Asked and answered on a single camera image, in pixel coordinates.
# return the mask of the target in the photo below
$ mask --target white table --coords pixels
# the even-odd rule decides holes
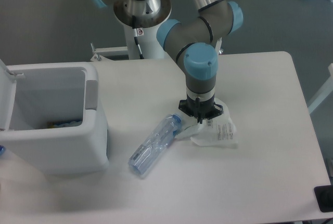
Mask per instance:
[[[185,99],[172,60],[95,62],[109,122],[104,172],[44,176],[10,152],[0,159],[0,223],[250,224],[333,217],[313,188],[329,179],[291,57],[219,57],[216,96],[238,149],[175,142],[146,179],[127,166],[157,123]]]

